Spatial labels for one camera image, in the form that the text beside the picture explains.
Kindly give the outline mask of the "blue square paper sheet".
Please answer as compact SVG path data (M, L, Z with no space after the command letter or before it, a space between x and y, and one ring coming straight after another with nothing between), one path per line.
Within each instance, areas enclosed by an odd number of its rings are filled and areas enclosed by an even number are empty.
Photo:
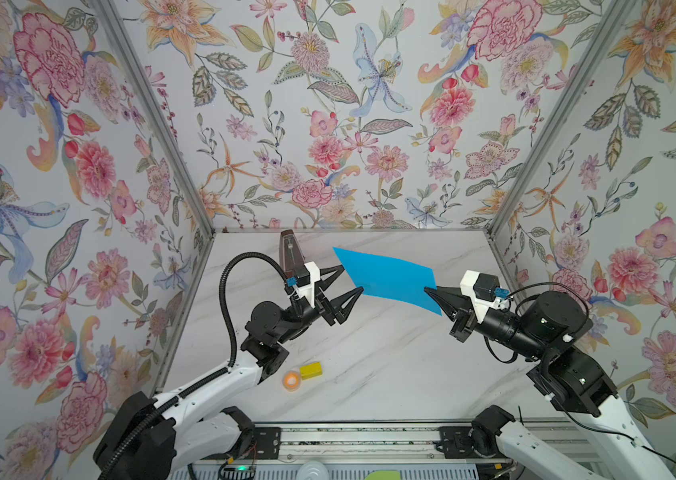
M435 288L434 271L409 261L382 255L333 248L356 287L366 295L415 305L440 315L440 306L425 292Z

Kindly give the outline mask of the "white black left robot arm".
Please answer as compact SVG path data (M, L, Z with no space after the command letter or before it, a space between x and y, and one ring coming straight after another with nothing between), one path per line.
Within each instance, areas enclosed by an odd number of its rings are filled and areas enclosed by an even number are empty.
M261 260L280 277L290 305L259 303L245 325L247 336L237 340L227 301L232 270L244 260ZM93 455L102 479L166 479L202 456L204 448L221 440L213 427L216 416L233 421L239 431L250 427L246 416L230 405L231 398L275 374L287 359L285 343L298 338L318 319L343 324L364 290L356 287L333 300L326 290L343 273L341 265L309 272L308 283L296 278L271 257L245 252L234 257L219 280L220 311L230 339L226 363L172 391L148 397L131 395L121 406Z

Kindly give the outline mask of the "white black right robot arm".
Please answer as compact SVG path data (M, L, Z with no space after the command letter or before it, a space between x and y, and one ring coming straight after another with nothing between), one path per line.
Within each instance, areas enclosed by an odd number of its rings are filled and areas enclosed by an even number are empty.
M576 346L593 326L583 298L566 286L529 297L511 310L513 293L494 275L467 271L457 287L428 287L426 294L451 321L459 342L479 334L513 359L533 363L527 376L595 449L615 479L670 479L676 467L634 424L627 404L604 368ZM493 405L467 427L442 427L437 449L447 458L504 456L541 479L595 479L585 468L532 433L518 418Z

